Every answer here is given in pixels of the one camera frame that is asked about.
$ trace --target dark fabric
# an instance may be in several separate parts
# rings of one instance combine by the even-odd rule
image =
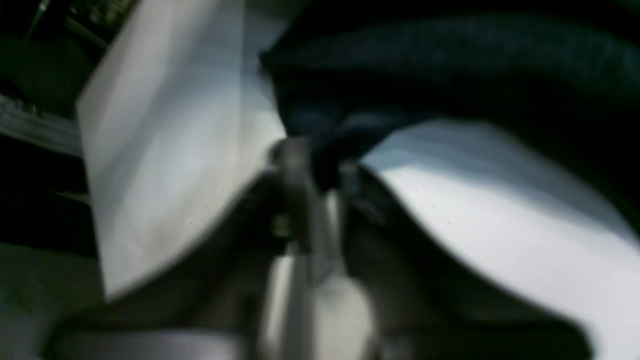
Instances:
[[[582,164],[579,175],[596,174],[586,180],[631,209],[638,14],[610,0],[316,1],[261,61],[286,129],[313,139],[323,188],[340,160],[395,129],[480,117],[570,170]]]

